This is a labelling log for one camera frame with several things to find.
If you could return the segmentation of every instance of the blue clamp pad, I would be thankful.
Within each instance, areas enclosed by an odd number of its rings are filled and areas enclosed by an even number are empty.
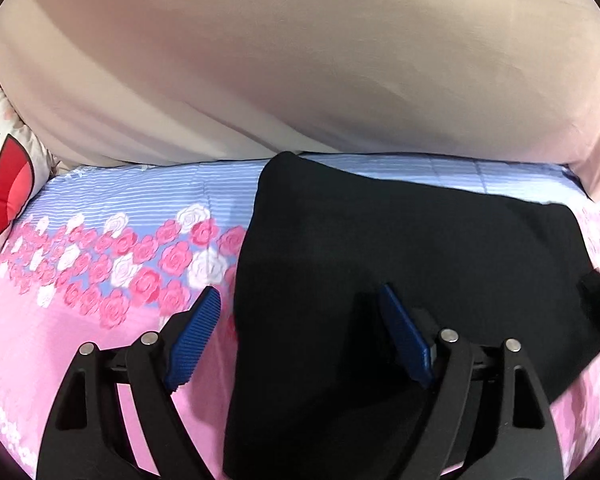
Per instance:
[[[429,388],[435,376],[435,343],[420,331],[389,285],[379,293],[380,315],[397,351],[398,362],[409,377]]]

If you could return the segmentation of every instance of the white rose print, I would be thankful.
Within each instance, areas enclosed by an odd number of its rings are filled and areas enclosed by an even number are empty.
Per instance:
[[[22,247],[22,236],[16,240],[16,243],[13,245],[13,249],[11,249],[12,253],[17,253]]]
[[[80,249],[77,245],[73,244],[68,246],[62,256],[60,256],[60,260],[58,261],[58,270],[65,270],[71,267],[74,264],[74,261],[78,259],[80,256]]]
[[[9,270],[9,265],[7,262],[2,262],[0,264],[0,278],[4,278],[7,275],[7,270]]]
[[[193,204],[178,211],[176,220],[181,225],[180,233],[188,233],[191,228],[202,221],[209,220],[211,212],[202,204]]]
[[[66,232],[70,233],[75,228],[77,228],[78,225],[82,225],[83,223],[84,223],[84,215],[82,213],[78,213],[78,214],[73,215],[66,222]]]
[[[51,304],[51,300],[54,298],[56,293],[56,286],[52,283],[51,285],[43,285],[38,289],[38,297],[36,298],[38,306],[47,308]]]
[[[228,268],[227,260],[213,248],[195,253],[187,271],[189,285],[191,288],[205,288],[222,283]]]
[[[46,231],[47,227],[49,227],[49,217],[43,216],[40,220],[38,220],[38,223],[36,224],[36,231],[42,234]]]
[[[29,269],[36,270],[38,268],[39,264],[42,263],[43,258],[44,258],[44,255],[42,254],[42,248],[39,248],[35,253],[33,253],[33,256],[31,257],[31,263],[29,264]]]
[[[129,286],[131,279],[140,270],[142,265],[134,264],[133,253],[120,256],[113,261],[111,268],[111,285],[112,286]]]
[[[116,213],[104,222],[104,232],[111,232],[112,238],[118,238],[128,223],[129,217],[125,213]]]

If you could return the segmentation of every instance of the black fabric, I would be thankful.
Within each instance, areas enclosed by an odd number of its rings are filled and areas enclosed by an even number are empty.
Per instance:
[[[273,158],[238,263],[234,480],[379,480],[431,398],[383,358],[389,282],[478,344],[520,339],[550,400],[600,351],[571,211]]]

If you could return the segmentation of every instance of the pink rose print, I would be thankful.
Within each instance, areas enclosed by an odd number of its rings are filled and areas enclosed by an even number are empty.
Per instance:
[[[47,240],[42,245],[42,254],[49,254],[49,251],[51,251],[51,247],[53,246],[53,244],[53,240]]]
[[[62,255],[64,254],[64,250],[66,249],[66,247],[64,246],[64,244],[62,245],[56,245],[52,250],[51,250],[51,254],[49,255],[49,261],[50,262],[56,262],[58,261]]]
[[[30,224],[27,224],[26,228],[23,228],[22,230],[22,238],[29,242],[29,243],[33,243],[36,241],[36,238],[38,237],[38,232],[35,231]]]
[[[29,289],[31,288],[31,282],[33,281],[33,275],[30,272],[25,272],[22,275],[22,278],[20,280],[20,295],[26,294],[27,292],[29,292]]]
[[[89,267],[89,285],[105,281],[111,274],[111,267],[109,257],[101,254]]]
[[[82,238],[78,242],[78,247],[86,249],[91,246],[98,239],[98,232],[96,229],[87,229],[82,233]]]
[[[218,240],[218,252],[222,256],[237,256],[240,254],[246,232],[241,225],[229,229]]]
[[[36,249],[42,248],[49,241],[49,236],[45,233],[43,235],[36,234],[36,237],[31,241],[33,247]]]
[[[236,270],[237,270],[237,266],[232,265],[224,273],[224,282],[226,283],[226,286],[229,289],[229,294],[231,295],[231,297],[233,297],[235,294],[235,271]]]
[[[164,224],[158,227],[155,233],[155,239],[160,245],[166,245],[173,242],[180,234],[182,226],[173,219],[167,220]]]
[[[24,267],[27,267],[31,263],[33,252],[33,247],[30,244],[27,244],[27,246],[23,248],[22,252],[20,253],[20,261]]]
[[[64,238],[65,234],[66,234],[66,225],[62,225],[58,228],[58,231],[56,231],[56,234],[54,234],[54,237],[51,239],[54,242],[59,242],[60,240],[62,240]]]
[[[90,263],[91,255],[89,253],[82,253],[80,256],[78,256],[74,261],[74,266],[72,267],[74,270],[74,276],[80,276],[80,274],[87,270],[87,267],[89,267]]]
[[[116,288],[112,293],[100,301],[98,312],[100,313],[100,325],[103,328],[113,328],[126,319],[129,310],[129,300]]]
[[[82,224],[78,225],[78,227],[74,228],[70,233],[69,233],[69,241],[72,244],[75,244],[78,240],[80,240],[82,238],[82,230],[84,229],[84,227],[82,226]]]
[[[120,236],[116,239],[116,243],[113,245],[114,256],[124,256],[127,254],[138,240],[138,235],[133,231],[131,227],[125,227],[122,229]]]
[[[63,270],[60,274],[58,274],[58,277],[56,278],[56,288],[58,290],[63,288],[69,282],[73,275],[74,274],[71,269]]]
[[[19,265],[12,265],[9,270],[9,279],[18,285],[20,283],[20,279],[22,278],[22,267]]]
[[[182,276],[184,269],[191,263],[192,257],[193,253],[189,251],[189,244],[178,242],[162,252],[158,267],[171,276]]]
[[[100,288],[97,285],[91,285],[80,297],[80,314],[86,316],[95,312],[98,309],[100,300],[102,300]]]
[[[56,269],[48,261],[42,260],[33,276],[40,285],[51,285],[56,280]]]
[[[80,290],[80,285],[77,283],[69,283],[66,286],[66,290],[64,291],[64,304],[69,308],[73,308],[80,297],[82,295],[82,291]]]
[[[220,228],[216,225],[213,218],[208,218],[202,222],[198,222],[191,228],[189,238],[197,246],[206,247],[211,240],[215,239],[220,232]]]
[[[93,248],[98,254],[102,254],[104,251],[109,249],[113,244],[113,237],[111,233],[104,233],[98,240],[96,240],[96,245]]]
[[[160,282],[162,278],[158,272],[148,267],[143,267],[129,282],[131,292],[131,304],[141,306],[152,303],[160,293]]]
[[[158,307],[161,316],[171,316],[181,312],[188,306],[191,293],[189,289],[182,286],[179,280],[171,280],[158,295]]]
[[[151,236],[145,236],[142,241],[134,245],[132,250],[135,264],[144,264],[151,260],[158,252],[158,241]]]

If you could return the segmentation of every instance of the beige pillow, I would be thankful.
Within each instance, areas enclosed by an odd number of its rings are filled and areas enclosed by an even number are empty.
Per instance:
[[[593,0],[6,0],[0,81],[74,164],[425,151],[600,198]]]

